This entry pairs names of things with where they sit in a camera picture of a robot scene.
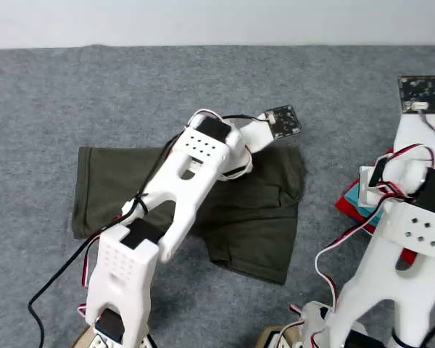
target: wire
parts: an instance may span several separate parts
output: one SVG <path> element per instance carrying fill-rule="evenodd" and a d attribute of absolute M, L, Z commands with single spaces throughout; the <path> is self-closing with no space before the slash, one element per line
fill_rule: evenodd
<path fill-rule="evenodd" d="M 320 334 L 321 332 L 323 332 L 325 329 L 323 328 L 322 330 L 320 330 L 320 331 L 316 331 L 315 333 L 313 333 L 312 335 L 311 335 L 311 339 L 310 339 L 310 341 L 311 341 L 311 347 L 312 348 L 319 348 L 319 346 L 318 346 L 318 344 L 316 343 L 316 341 L 314 340 L 314 336 L 316 336 L 317 334 Z"/>
<path fill-rule="evenodd" d="M 132 207 L 130 208 L 129 212 L 125 215 L 123 215 L 119 220 L 114 220 L 108 225 L 100 228 L 99 230 L 95 231 L 88 239 L 86 239 L 79 247 L 78 249 L 70 256 L 70 258 L 64 263 L 64 265 L 45 283 L 44 286 L 41 287 L 39 291 L 29 300 L 28 303 L 28 311 L 29 313 L 36 319 L 37 325 L 40 330 L 41 338 L 40 343 L 38 345 L 39 348 L 42 348 L 44 346 L 44 340 L 45 340 L 45 329 L 44 325 L 42 323 L 42 320 L 37 315 L 36 311 L 33 309 L 33 303 L 50 287 L 50 285 L 53 284 L 62 274 L 66 271 L 66 269 L 74 262 L 76 257 L 87 247 L 87 245 L 91 242 L 91 240 L 98 236 L 103 231 L 107 230 L 108 228 L 116 225 L 117 223 L 120 223 L 127 219 L 129 216 L 132 215 L 134 210 L 137 207 L 137 204 L 135 204 L 137 201 L 137 198 L 135 198 L 134 204 L 132 204 Z"/>
<path fill-rule="evenodd" d="M 153 167 L 149 171 L 148 175 L 146 176 L 145 181 L 140 186 L 140 189 L 138 190 L 137 194 L 133 198 L 133 204 L 132 207 L 130 207 L 129 211 L 122 215 L 121 217 L 116 217 L 111 223 L 108 223 L 107 225 L 99 228 L 97 231 L 92 233 L 79 247 L 78 249 L 70 256 L 70 258 L 63 264 L 63 266 L 41 287 L 40 290 L 32 296 L 32 298 L 28 302 L 28 311 L 29 313 L 34 317 L 34 319 L 37 322 L 39 331 L 40 331 L 40 343 L 38 345 L 39 348 L 42 348 L 44 346 L 44 340 L 45 340 L 45 329 L 44 325 L 42 323 L 42 320 L 37 315 L 36 311 L 33 309 L 34 302 L 42 296 L 42 294 L 50 287 L 50 285 L 53 284 L 65 271 L 66 269 L 74 262 L 77 256 L 88 246 L 91 245 L 95 240 L 98 239 L 99 235 L 107 230 L 108 228 L 111 228 L 114 225 L 117 225 L 118 223 L 123 222 L 127 218 L 129 218 L 134 211 L 136 210 L 137 206 L 140 204 L 142 208 L 144 209 L 145 214 L 148 213 L 148 209 L 146 208 L 146 205 L 141 200 L 141 197 L 144 196 L 143 191 L 147 185 L 147 183 L 151 180 L 152 176 L 154 175 L 158 165 L 161 163 L 162 157 L 164 156 L 165 152 L 169 149 L 170 146 L 172 146 L 177 138 L 182 134 L 179 133 L 175 136 L 173 136 L 162 148 L 157 160 L 154 162 Z"/>
<path fill-rule="evenodd" d="M 418 109 L 418 114 L 420 115 L 422 122 L 424 122 L 431 130 L 435 132 L 435 127 L 428 121 L 427 114 L 422 109 Z"/>
<path fill-rule="evenodd" d="M 295 306 L 294 304 L 290 304 L 289 305 L 289 310 L 291 310 L 292 312 L 295 312 L 300 317 L 302 316 L 302 311 L 297 306 Z"/>
<path fill-rule="evenodd" d="M 277 338 L 277 341 L 275 341 L 274 348 L 278 348 L 278 345 L 281 343 L 282 336 L 285 333 L 285 331 L 287 331 L 288 329 L 293 328 L 295 326 L 303 325 L 304 323 L 305 323 L 304 320 L 299 320 L 299 321 L 295 321 L 293 323 L 290 323 L 288 325 L 285 325 L 278 334 L 278 338 Z"/>
<path fill-rule="evenodd" d="M 251 151 L 248 149 L 248 146 L 245 146 L 245 149 L 246 149 L 246 151 L 248 152 L 248 155 L 249 155 L 249 159 L 248 159 L 248 162 L 246 163 L 245 167 L 243 167 L 237 173 L 232 173 L 232 174 L 229 174 L 229 175 L 221 174 L 220 175 L 220 179 L 222 181 L 237 179 L 237 178 L 240 178 L 241 176 L 245 175 L 246 173 L 250 172 L 251 167 L 253 165 L 253 155 L 252 155 Z"/>
<path fill-rule="evenodd" d="M 426 334 L 419 348 L 426 348 L 427 344 L 435 337 L 435 326 Z"/>
<path fill-rule="evenodd" d="M 260 121 L 260 122 L 269 122 L 269 120 L 261 120 L 258 117 L 248 116 L 248 115 L 226 115 L 226 116 L 223 116 L 223 120 L 229 120 L 229 119 L 253 120 L 253 121 Z"/>
<path fill-rule="evenodd" d="M 391 190 L 392 193 L 398 194 L 403 197 L 407 197 L 407 194 L 404 193 L 402 189 L 399 188 L 399 186 L 392 181 L 379 181 L 377 185 L 374 187 L 381 188 L 381 187 L 387 187 Z"/>
<path fill-rule="evenodd" d="M 334 281 L 331 277 L 329 277 L 327 274 L 322 273 L 319 271 L 318 266 L 318 260 L 319 257 L 324 254 L 325 252 L 328 252 L 329 250 L 335 249 L 338 245 L 342 244 L 344 241 L 346 241 L 349 237 L 351 237 L 353 234 L 358 232 L 359 230 L 363 229 L 367 224 L 369 224 L 372 219 L 378 214 L 378 212 L 381 209 L 381 205 L 390 198 L 395 199 L 404 199 L 403 196 L 399 196 L 397 194 L 385 194 L 381 197 L 380 201 L 378 201 L 377 207 L 372 211 L 372 213 L 369 214 L 369 216 L 359 225 L 356 225 L 355 227 L 352 227 L 348 229 L 346 232 L 344 232 L 340 237 L 338 237 L 336 240 L 332 241 L 328 246 L 326 246 L 324 249 L 320 250 L 318 254 L 316 255 L 314 259 L 314 268 L 316 270 L 316 273 L 322 277 L 327 283 L 332 293 L 332 309 L 335 311 L 336 309 L 336 298 L 337 298 L 337 291 Z"/>
<path fill-rule="evenodd" d="M 435 155 L 434 155 L 434 151 L 428 147 L 425 146 L 424 144 L 413 144 L 413 145 L 409 145 L 404 147 L 403 149 L 400 149 L 399 151 L 393 153 L 388 160 L 386 161 L 386 163 L 391 162 L 392 160 L 395 160 L 396 158 L 402 156 L 403 154 L 408 153 L 411 150 L 416 150 L 416 149 L 426 149 L 428 151 L 428 153 L 430 154 L 430 160 L 432 162 L 432 168 L 435 168 Z"/>
<path fill-rule="evenodd" d="M 87 280 L 88 280 L 88 251 L 90 250 L 90 247 L 92 246 L 93 243 L 95 243 L 96 241 L 98 241 L 100 239 L 100 235 L 95 236 L 92 238 L 92 240 L 90 241 L 90 243 L 88 243 L 87 248 L 86 248 L 86 254 L 84 255 L 84 265 L 82 268 L 82 286 L 84 288 L 88 288 L 87 285 Z"/>
<path fill-rule="evenodd" d="M 223 117 L 221 115 L 219 115 L 216 111 L 212 111 L 211 109 L 198 109 L 197 111 L 194 112 L 194 114 L 192 115 L 191 119 L 194 118 L 195 116 L 197 116 L 198 114 L 210 114 L 213 115 L 214 117 L 218 118 L 219 120 L 223 120 Z"/>

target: white plastic part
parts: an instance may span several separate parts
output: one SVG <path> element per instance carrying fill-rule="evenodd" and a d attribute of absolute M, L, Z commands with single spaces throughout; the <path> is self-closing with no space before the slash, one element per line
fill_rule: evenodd
<path fill-rule="evenodd" d="M 355 276 L 342 289 L 336 312 L 328 316 L 330 348 L 340 348 L 354 321 L 382 299 L 395 301 L 394 329 L 399 339 L 412 347 L 421 344 L 435 303 L 435 257 L 427 256 L 432 254 L 428 248 L 433 247 L 423 245 L 417 250 L 426 254 L 419 254 L 407 270 L 396 270 L 403 247 L 410 246 L 410 239 L 402 235 L 403 229 L 410 228 L 411 215 L 435 223 L 433 213 L 410 204 L 386 206 Z M 417 234 L 426 231 L 422 224 L 413 227 Z"/>
<path fill-rule="evenodd" d="M 378 189 L 369 187 L 373 172 L 374 167 L 360 167 L 360 195 L 357 204 L 359 207 L 374 208 L 383 196 Z"/>
<path fill-rule="evenodd" d="M 399 181 L 399 186 L 408 194 L 415 193 L 426 179 L 427 168 L 426 163 L 423 161 L 409 161 Z"/>
<path fill-rule="evenodd" d="M 137 348 L 148 334 L 150 284 L 157 264 L 159 248 L 143 240 L 135 249 L 120 241 L 129 233 L 117 224 L 100 236 L 96 267 L 87 295 L 86 322 L 94 325 L 106 308 L 117 312 L 124 324 L 124 348 Z"/>
<path fill-rule="evenodd" d="M 175 201 L 173 223 L 159 240 L 159 259 L 167 262 L 195 221 L 196 211 L 227 165 L 230 149 L 193 128 L 177 140 L 157 174 L 146 185 L 143 198 L 149 210 L 167 200 Z M 192 157 L 202 162 L 193 178 L 184 180 Z"/>
<path fill-rule="evenodd" d="M 435 114 L 428 114 L 427 121 L 435 127 Z M 435 131 L 430 129 L 418 114 L 402 114 L 394 140 L 394 152 L 412 144 L 425 144 L 435 154 Z"/>
<path fill-rule="evenodd" d="M 328 312 L 326 317 L 322 318 L 321 308 L 327 308 Z M 314 336 L 316 344 L 320 348 L 328 348 L 329 346 L 329 335 L 328 326 L 326 325 L 326 318 L 331 315 L 332 308 L 326 304 L 320 302 L 311 301 L 307 303 L 302 310 L 302 319 L 304 320 L 303 326 L 300 326 L 300 331 L 302 334 L 302 346 L 311 347 L 311 336 L 317 332 Z M 367 335 L 367 331 L 363 324 L 354 322 L 351 327 L 352 330 L 360 332 Z"/>
<path fill-rule="evenodd" d="M 257 118 L 265 120 L 265 114 L 261 114 Z M 274 140 L 267 122 L 253 121 L 240 128 L 240 131 L 244 138 L 244 143 L 253 154 L 261 151 Z"/>
<path fill-rule="evenodd" d="M 393 204 L 381 225 L 382 236 L 400 246 L 435 257 L 435 213 L 408 203 Z"/>

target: green fabric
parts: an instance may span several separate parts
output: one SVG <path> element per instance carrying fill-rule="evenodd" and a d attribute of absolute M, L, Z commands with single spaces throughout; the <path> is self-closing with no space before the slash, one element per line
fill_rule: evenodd
<path fill-rule="evenodd" d="M 79 149 L 72 230 L 86 238 L 120 214 L 159 155 L 159 149 Z M 253 155 L 242 178 L 218 181 L 200 207 L 194 231 L 210 259 L 239 273 L 284 283 L 297 231 L 304 168 L 295 148 L 269 147 Z M 166 231 L 172 202 L 145 219 Z"/>

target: robotic arm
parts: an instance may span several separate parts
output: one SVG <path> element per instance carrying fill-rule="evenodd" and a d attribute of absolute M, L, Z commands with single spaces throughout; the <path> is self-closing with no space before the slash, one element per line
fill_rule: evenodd
<path fill-rule="evenodd" d="M 274 139 L 298 133 L 292 107 L 268 110 L 238 129 L 210 110 L 199 110 L 173 144 L 165 162 L 133 199 L 121 223 L 99 237 L 96 267 L 90 278 L 86 322 L 94 326 L 91 347 L 151 346 L 147 321 L 150 286 L 157 261 L 168 262 L 194 224 L 196 211 L 217 180 L 238 178 L 252 169 L 252 153 Z M 185 176 L 192 172 L 193 177 Z M 161 203 L 175 201 L 173 222 L 163 233 L 142 219 Z"/>
<path fill-rule="evenodd" d="M 293 347 L 384 348 L 356 322 L 383 299 L 395 302 L 387 348 L 417 348 L 426 336 L 435 304 L 435 76 L 401 77 L 399 86 L 402 116 L 393 154 L 360 168 L 360 206 L 379 204 L 381 220 L 334 308 L 304 306 Z M 417 257 L 398 270 L 404 249 Z"/>

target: gray carpet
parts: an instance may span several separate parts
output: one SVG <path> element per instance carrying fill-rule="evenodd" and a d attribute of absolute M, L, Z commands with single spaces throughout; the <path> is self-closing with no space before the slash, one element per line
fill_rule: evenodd
<path fill-rule="evenodd" d="M 392 145 L 400 74 L 435 74 L 435 47 L 0 51 L 0 347 L 37 346 L 27 301 L 80 244 L 69 224 L 78 147 L 161 146 L 200 107 L 256 115 L 295 106 L 304 128 L 283 142 L 300 148 L 307 167 L 298 236 L 285 286 L 212 265 L 189 236 L 157 268 L 149 323 L 158 346 L 252 347 L 265 326 L 296 319 L 288 303 L 330 302 L 312 261 L 352 224 L 334 203 L 358 166 Z M 358 235 L 322 259 L 339 285 L 367 240 Z M 36 304 L 45 347 L 68 347 L 84 327 L 80 269 L 78 259 Z M 362 321 L 386 338 L 391 302 Z"/>

